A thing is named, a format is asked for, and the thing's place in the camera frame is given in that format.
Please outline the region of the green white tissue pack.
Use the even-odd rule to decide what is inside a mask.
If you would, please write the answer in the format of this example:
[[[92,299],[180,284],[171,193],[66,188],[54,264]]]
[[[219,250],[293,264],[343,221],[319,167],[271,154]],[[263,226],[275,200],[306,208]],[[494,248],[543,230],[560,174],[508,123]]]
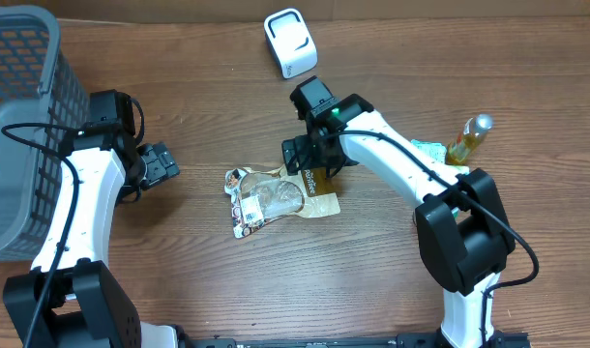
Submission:
[[[454,165],[454,169],[459,173],[459,174],[463,174],[463,175],[468,175],[470,173],[470,168],[468,166],[463,166],[463,165]]]

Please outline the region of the small teal packet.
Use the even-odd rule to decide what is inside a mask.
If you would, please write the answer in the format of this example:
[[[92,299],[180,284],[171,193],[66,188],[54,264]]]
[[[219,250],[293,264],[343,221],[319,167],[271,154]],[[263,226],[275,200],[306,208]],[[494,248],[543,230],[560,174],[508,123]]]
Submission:
[[[426,142],[417,139],[412,139],[411,144],[417,149],[416,157],[419,161],[428,164],[445,164],[446,163],[446,147],[439,142]]]

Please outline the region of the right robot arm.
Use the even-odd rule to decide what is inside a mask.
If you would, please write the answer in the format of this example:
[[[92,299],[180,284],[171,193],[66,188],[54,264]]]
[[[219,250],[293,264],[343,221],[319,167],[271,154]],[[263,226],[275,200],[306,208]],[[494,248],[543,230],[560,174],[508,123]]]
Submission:
[[[426,347],[521,347],[522,334],[497,331],[492,297],[516,247],[496,184],[431,158],[397,133],[357,94],[343,100],[313,76],[290,95],[307,132],[282,143],[288,174],[330,179],[361,164],[414,209],[420,256],[442,287],[444,318],[434,334],[403,334]]]

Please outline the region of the yellow dish soap bottle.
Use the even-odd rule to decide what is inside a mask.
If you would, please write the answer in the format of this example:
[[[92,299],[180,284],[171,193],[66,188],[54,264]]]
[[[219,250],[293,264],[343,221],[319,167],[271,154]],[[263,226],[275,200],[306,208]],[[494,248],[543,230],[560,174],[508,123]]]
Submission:
[[[470,118],[457,138],[448,144],[446,162],[450,165],[464,165],[484,142],[493,125],[493,118],[489,114],[479,114]]]

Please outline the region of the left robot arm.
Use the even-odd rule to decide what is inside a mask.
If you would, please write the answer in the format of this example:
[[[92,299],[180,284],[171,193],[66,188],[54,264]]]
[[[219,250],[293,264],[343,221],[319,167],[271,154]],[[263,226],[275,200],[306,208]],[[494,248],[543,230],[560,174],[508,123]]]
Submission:
[[[62,186],[44,244],[26,275],[7,279],[3,302],[26,347],[186,347],[176,325],[143,322],[108,268],[113,213],[180,173],[164,143],[144,143],[140,103],[93,93],[90,115],[65,127],[54,157]]]

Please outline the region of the clear plastic snack bag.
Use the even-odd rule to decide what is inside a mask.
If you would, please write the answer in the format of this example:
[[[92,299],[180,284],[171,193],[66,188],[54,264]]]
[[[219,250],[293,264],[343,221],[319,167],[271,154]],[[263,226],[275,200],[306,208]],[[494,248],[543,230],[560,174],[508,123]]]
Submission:
[[[266,172],[235,168],[225,173],[224,192],[230,196],[237,239],[280,218],[324,218],[340,213],[336,190],[320,168],[293,176],[284,166]]]

